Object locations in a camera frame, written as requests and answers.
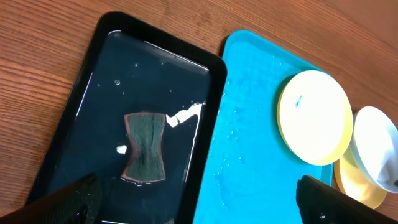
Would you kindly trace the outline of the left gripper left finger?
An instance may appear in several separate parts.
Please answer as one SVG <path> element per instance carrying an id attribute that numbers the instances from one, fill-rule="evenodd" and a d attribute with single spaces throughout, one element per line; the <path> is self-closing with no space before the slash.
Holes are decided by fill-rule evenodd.
<path id="1" fill-rule="evenodd" d="M 1 217 L 1 223 L 94 223 L 102 195 L 100 180 L 90 174 Z"/>

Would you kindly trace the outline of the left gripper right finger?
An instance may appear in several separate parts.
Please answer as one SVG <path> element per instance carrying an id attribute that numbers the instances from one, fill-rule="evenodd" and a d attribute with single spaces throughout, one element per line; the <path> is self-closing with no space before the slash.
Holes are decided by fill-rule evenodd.
<path id="1" fill-rule="evenodd" d="M 296 203 L 304 224 L 397 224 L 309 175 L 297 182 Z"/>

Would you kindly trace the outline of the yellow-green plate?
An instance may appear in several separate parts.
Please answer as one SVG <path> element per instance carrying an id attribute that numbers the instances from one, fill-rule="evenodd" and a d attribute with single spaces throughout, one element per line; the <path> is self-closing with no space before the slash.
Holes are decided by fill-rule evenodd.
<path id="1" fill-rule="evenodd" d="M 283 88 L 277 123 L 287 147 L 315 166 L 337 161 L 353 132 L 349 99 L 340 84 L 318 70 L 300 72 Z"/>
<path id="2" fill-rule="evenodd" d="M 347 196 L 375 209 L 383 203 L 387 191 L 372 184 L 358 168 L 351 148 L 334 163 L 337 186 Z"/>

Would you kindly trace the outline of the light blue plate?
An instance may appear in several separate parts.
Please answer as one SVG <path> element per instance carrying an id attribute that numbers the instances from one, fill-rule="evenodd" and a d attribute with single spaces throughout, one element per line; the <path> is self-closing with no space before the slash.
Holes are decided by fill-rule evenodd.
<path id="1" fill-rule="evenodd" d="M 373 106 L 354 114 L 350 147 L 354 160 L 375 186 L 397 193 L 397 128 Z"/>

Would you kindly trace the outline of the green and tan sponge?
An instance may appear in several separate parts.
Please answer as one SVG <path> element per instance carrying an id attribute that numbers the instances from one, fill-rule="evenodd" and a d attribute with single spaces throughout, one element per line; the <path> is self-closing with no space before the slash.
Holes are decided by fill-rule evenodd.
<path id="1" fill-rule="evenodd" d="M 139 112 L 124 116 L 132 152 L 122 178 L 137 183 L 152 183 L 166 179 L 162 157 L 165 115 Z"/>

